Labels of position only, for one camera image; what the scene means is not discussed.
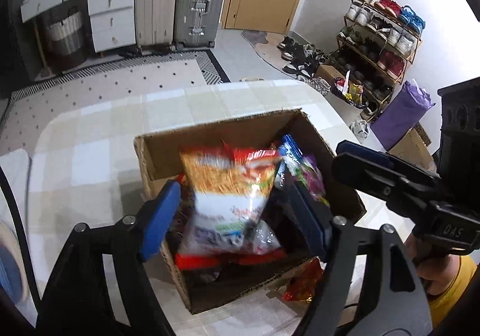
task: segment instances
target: doormat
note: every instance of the doormat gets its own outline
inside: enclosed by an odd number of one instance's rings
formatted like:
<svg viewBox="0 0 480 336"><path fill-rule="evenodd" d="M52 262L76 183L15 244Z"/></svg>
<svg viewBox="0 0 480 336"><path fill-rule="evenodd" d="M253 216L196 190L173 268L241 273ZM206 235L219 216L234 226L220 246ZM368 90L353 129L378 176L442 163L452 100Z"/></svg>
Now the doormat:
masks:
<svg viewBox="0 0 480 336"><path fill-rule="evenodd" d="M272 67L277 68L279 71L283 72L283 67L290 63L290 61L282 59L282 51L277 48L277 45L282 42L285 37L283 34L257 30L244 30L242 31L241 36L250 43L263 61L270 64Z"/></svg>

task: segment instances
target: suitcase handle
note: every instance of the suitcase handle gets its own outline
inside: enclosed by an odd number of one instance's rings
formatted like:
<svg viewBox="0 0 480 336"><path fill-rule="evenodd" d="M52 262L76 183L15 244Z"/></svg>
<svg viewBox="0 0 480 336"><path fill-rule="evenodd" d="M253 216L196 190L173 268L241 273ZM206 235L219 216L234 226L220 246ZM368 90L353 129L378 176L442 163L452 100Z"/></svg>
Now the suitcase handle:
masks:
<svg viewBox="0 0 480 336"><path fill-rule="evenodd" d="M204 0L205 1L205 12L202 15L206 15L210 12L210 4L212 3L211 0Z"/></svg>

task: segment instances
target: person's hand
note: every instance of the person's hand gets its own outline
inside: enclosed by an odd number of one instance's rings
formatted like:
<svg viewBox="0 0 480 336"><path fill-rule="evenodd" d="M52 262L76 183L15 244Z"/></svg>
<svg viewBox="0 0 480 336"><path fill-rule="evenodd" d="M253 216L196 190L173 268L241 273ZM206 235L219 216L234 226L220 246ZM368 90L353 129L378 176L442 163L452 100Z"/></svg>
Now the person's hand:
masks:
<svg viewBox="0 0 480 336"><path fill-rule="evenodd" d="M413 260L424 251L429 244L410 234L405 241L406 253ZM417 274L420 278L431 280L427 293L442 294L450 286L458 274L460 258L458 255L447 255L442 258L427 259L417 265Z"/></svg>

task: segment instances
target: laundry basket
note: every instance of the laundry basket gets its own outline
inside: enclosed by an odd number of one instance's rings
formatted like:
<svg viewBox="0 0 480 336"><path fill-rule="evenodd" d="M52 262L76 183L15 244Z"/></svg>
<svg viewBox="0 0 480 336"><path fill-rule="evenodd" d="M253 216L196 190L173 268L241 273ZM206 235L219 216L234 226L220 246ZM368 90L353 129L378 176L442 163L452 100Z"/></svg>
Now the laundry basket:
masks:
<svg viewBox="0 0 480 336"><path fill-rule="evenodd" d="M49 51L55 55L54 67L60 71L76 67L87 58L82 13L78 10L47 27Z"/></svg>

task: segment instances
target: screw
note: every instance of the screw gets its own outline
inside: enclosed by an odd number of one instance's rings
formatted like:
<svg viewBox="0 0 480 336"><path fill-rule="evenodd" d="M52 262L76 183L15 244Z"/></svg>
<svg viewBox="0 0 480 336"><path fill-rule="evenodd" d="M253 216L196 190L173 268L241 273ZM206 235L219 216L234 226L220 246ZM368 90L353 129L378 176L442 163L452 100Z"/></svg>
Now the screw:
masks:
<svg viewBox="0 0 480 336"><path fill-rule="evenodd" d="M85 230L87 229L87 225L85 222L80 222L77 225L75 225L73 229L77 233L82 233L82 232L85 232Z"/></svg>
<svg viewBox="0 0 480 336"><path fill-rule="evenodd" d="M336 215L333 217L333 223L339 227L344 227L347 224L347 219L341 215Z"/></svg>
<svg viewBox="0 0 480 336"><path fill-rule="evenodd" d="M386 223L385 225L382 226L383 230L387 233L394 233L395 228L391 226L389 223Z"/></svg>
<svg viewBox="0 0 480 336"><path fill-rule="evenodd" d="M135 223L135 216L134 215L126 215L124 216L124 218L122 218L122 222L125 224L125 225L132 225Z"/></svg>

